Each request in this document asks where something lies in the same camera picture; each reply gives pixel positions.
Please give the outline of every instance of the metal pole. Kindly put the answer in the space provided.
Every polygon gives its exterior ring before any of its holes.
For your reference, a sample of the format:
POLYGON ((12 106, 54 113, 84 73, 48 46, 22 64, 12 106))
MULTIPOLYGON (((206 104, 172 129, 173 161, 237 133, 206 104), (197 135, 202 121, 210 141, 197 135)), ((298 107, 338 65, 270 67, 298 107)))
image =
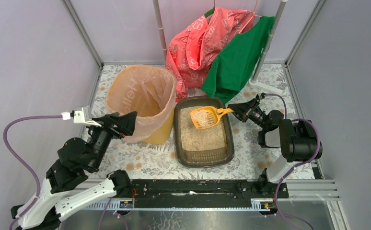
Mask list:
POLYGON ((277 24, 280 21, 280 17, 281 17, 281 14, 283 13, 284 6, 286 5, 286 2, 287 2, 287 0, 281 0, 280 5, 278 6, 277 13, 276 13, 276 16, 275 16, 275 21, 272 25, 272 28, 270 29, 270 32, 269 32, 269 38, 267 39, 266 46, 263 49, 262 55, 260 56, 259 61, 256 65, 256 70, 255 70, 255 72, 253 74, 253 77, 252 77, 253 81, 256 81, 257 77, 259 76, 260 69, 262 68, 263 62, 265 61, 267 51, 269 50, 269 47, 270 47, 270 43, 272 43, 273 35, 276 31, 277 24))
POLYGON ((160 15, 159 0, 153 0, 153 5, 154 5, 154 13, 156 14, 157 28, 159 29, 160 41, 162 42, 164 60, 166 60, 167 45, 166 45, 166 38, 164 37, 162 16, 160 15))

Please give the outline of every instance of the yellow trash can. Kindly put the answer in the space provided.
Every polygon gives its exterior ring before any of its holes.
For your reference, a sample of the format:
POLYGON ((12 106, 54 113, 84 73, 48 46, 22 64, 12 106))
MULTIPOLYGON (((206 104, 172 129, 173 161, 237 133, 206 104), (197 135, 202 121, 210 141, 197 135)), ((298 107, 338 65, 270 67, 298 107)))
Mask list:
POLYGON ((166 69, 134 65, 120 71, 106 94, 109 113, 137 111, 135 131, 127 142, 162 144, 173 127, 176 79, 166 69))

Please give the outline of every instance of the pink plastic bag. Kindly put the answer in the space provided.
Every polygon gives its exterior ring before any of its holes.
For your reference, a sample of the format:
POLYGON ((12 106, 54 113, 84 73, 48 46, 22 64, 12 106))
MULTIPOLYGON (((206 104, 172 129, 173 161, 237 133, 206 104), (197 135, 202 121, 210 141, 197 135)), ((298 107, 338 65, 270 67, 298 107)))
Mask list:
POLYGON ((249 30, 254 14, 216 7, 207 22, 201 16, 169 44, 166 68, 177 78, 176 101, 187 97, 187 88, 200 88, 218 53, 236 34, 249 30))
POLYGON ((118 73, 106 94, 107 112, 138 112, 135 131, 125 141, 144 140, 163 125, 174 109, 175 85, 171 72, 155 66, 135 65, 118 73))

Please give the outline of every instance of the litter box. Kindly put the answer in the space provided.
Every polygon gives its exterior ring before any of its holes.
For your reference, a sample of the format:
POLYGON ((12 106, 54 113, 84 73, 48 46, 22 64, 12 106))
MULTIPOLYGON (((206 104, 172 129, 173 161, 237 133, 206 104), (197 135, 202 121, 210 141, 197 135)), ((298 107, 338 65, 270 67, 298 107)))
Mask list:
POLYGON ((204 151, 187 151, 183 149, 181 143, 180 130, 180 111, 194 106, 214 106, 216 108, 225 108, 222 101, 215 97, 208 96, 189 97, 181 100, 174 108, 174 144, 178 161, 190 168, 213 167, 230 162, 235 154, 231 125, 228 115, 222 117, 225 131, 225 147, 204 151))

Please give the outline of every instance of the cable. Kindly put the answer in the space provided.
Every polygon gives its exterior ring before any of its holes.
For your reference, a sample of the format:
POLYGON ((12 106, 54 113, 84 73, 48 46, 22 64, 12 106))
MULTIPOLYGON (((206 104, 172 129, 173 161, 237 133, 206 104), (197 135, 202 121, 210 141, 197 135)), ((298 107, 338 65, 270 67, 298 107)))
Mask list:
POLYGON ((128 222, 127 222, 126 219, 123 217, 123 215, 121 215, 121 214, 118 213, 118 217, 119 217, 119 218, 122 217, 123 222, 125 223, 126 230, 129 230, 128 222))
POLYGON ((293 223, 291 223, 289 220, 287 220, 287 218, 286 217, 291 217, 291 218, 296 218, 296 219, 298 219, 298 220, 300 220, 300 221, 302 221, 302 222, 304 222, 304 223, 306 223, 308 226, 310 226, 310 228, 312 229, 312 230, 314 230, 314 227, 309 223, 309 222, 307 222, 306 220, 304 220, 304 219, 302 219, 302 218, 300 218, 300 217, 296 217, 296 216, 292 216, 292 215, 288 215, 288 214, 283 214, 282 212, 281 212, 281 210, 279 209, 279 207, 278 207, 278 201, 277 201, 277 197, 278 197, 278 190, 280 189, 280 186, 281 186, 281 184, 283 183, 283 181, 284 181, 284 179, 286 179, 293 171, 294 171, 294 169, 295 168, 297 168, 297 167, 300 167, 300 166, 302 166, 302 165, 304 165, 304 164, 307 164, 307 163, 310 163, 310 162, 312 162, 314 159, 315 159, 315 157, 317 157, 317 155, 318 155, 318 152, 319 152, 319 150, 320 150, 320 145, 321 145, 321 141, 320 141, 320 134, 319 134, 319 132, 318 132, 318 130, 317 130, 317 128, 314 126, 314 124, 313 123, 311 123, 310 121, 307 121, 307 120, 305 120, 305 119, 300 119, 300 118, 298 118, 298 119, 294 119, 294 120, 292 120, 292 122, 295 122, 295 121, 303 121, 303 122, 305 122, 305 123, 307 123, 308 125, 310 125, 311 126, 311 128, 313 128, 313 130, 314 130, 314 132, 315 132, 315 138, 316 138, 316 140, 317 140, 317 148, 315 149, 315 152, 314 152, 314 154, 312 155, 312 157, 310 158, 310 159, 308 159, 308 160, 306 160, 306 161, 304 161, 304 162, 301 162, 301 163, 298 163, 298 164, 295 164, 281 179, 280 179, 280 182, 277 184, 277 187, 276 187, 276 192, 275 192, 275 204, 276 204, 276 208, 278 209, 278 212, 280 213, 280 215, 283 217, 283 219, 288 223, 288 224, 290 224, 293 228, 295 228, 295 229, 297 229, 297 230, 302 230, 302 229, 300 229, 300 228, 298 228, 297 226, 295 226, 293 223))
POLYGON ((283 105, 284 105, 284 119, 287 119, 287 106, 286 106, 286 102, 284 101, 283 97, 278 95, 278 94, 275 94, 275 93, 266 93, 267 96, 275 96, 275 97, 279 97, 281 99, 281 101, 283 102, 283 105))
POLYGON ((106 209, 109 207, 109 204, 111 203, 111 201, 112 201, 112 197, 109 198, 108 203, 106 203, 106 205, 105 205, 105 207, 104 207, 104 210, 102 211, 102 215, 101 215, 101 218, 99 219, 99 223, 98 223, 98 230, 101 230, 101 222, 102 222, 102 219, 104 218, 104 215, 105 215, 106 209))
MULTIPOLYGON (((284 216, 285 216, 285 217, 288 217, 288 218, 295 218, 295 219, 298 219, 298 220, 300 220, 300 221, 302 221, 302 222, 308 224, 309 226, 311 226, 311 224, 310 224, 308 221, 304 220, 304 219, 301 218, 301 217, 293 216, 293 215, 290 215, 290 214, 284 214, 284 216)), ((252 216, 252 217, 253 217, 253 218, 270 218, 270 217, 281 217, 281 215, 276 215, 276 213, 275 213, 275 214, 271 214, 271 215, 260 215, 260 216, 252 216)))
POLYGON ((26 121, 26 120, 35 120, 35 119, 52 119, 52 118, 62 118, 63 116, 62 115, 54 115, 54 116, 28 116, 28 117, 23 117, 23 118, 19 118, 17 120, 14 120, 12 122, 10 122, 6 127, 5 129, 3 130, 3 142, 5 142, 5 146, 8 148, 9 152, 11 152, 11 154, 20 162, 22 163, 22 165, 24 167, 26 167, 29 172, 32 174, 32 176, 34 177, 35 181, 36 181, 36 197, 32 200, 32 202, 26 207, 26 209, 21 212, 21 214, 19 215, 19 217, 15 218, 11 224, 9 225, 9 230, 12 230, 12 227, 13 225, 20 219, 20 217, 22 217, 27 211, 29 211, 32 206, 37 202, 37 199, 40 195, 40 190, 41 190, 41 187, 40 187, 40 181, 39 181, 39 177, 37 176, 37 174, 34 172, 34 170, 32 169, 32 167, 30 167, 11 147, 11 145, 9 144, 9 141, 8 141, 8 130, 11 126, 13 126, 14 124, 18 123, 18 122, 21 122, 21 121, 26 121))
MULTIPOLYGON (((136 189, 132 189, 132 208, 135 206, 135 194, 136 194, 136 189)), ((108 203, 106 203, 106 206, 102 212, 102 215, 101 215, 101 218, 99 219, 99 223, 98 223, 98 230, 101 230, 101 222, 102 222, 102 219, 104 218, 104 215, 105 215, 105 212, 106 212, 106 209, 109 207, 109 204, 111 203, 112 201, 112 197, 109 198, 108 200, 108 203)), ((125 226, 126 226, 126 230, 129 230, 129 225, 128 225, 128 222, 126 221, 126 219, 123 217, 123 215, 121 215, 120 213, 118 213, 118 218, 122 217, 124 223, 125 223, 125 226)))

